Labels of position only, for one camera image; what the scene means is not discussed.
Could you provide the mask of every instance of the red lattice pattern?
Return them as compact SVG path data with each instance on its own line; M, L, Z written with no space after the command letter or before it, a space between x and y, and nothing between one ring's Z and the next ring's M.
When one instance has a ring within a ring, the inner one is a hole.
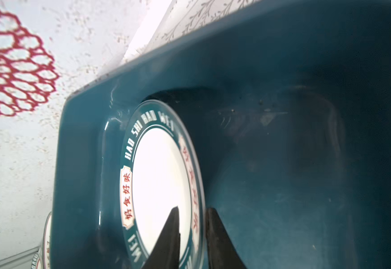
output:
M14 116L46 103L58 75L40 37L0 11L0 115Z

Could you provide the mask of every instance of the teal glaze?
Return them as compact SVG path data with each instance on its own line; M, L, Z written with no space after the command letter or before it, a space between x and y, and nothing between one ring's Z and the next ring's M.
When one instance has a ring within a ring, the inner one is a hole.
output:
M391 0L266 0L71 96L52 268L129 268L119 161L148 96L187 127L248 268L391 268Z

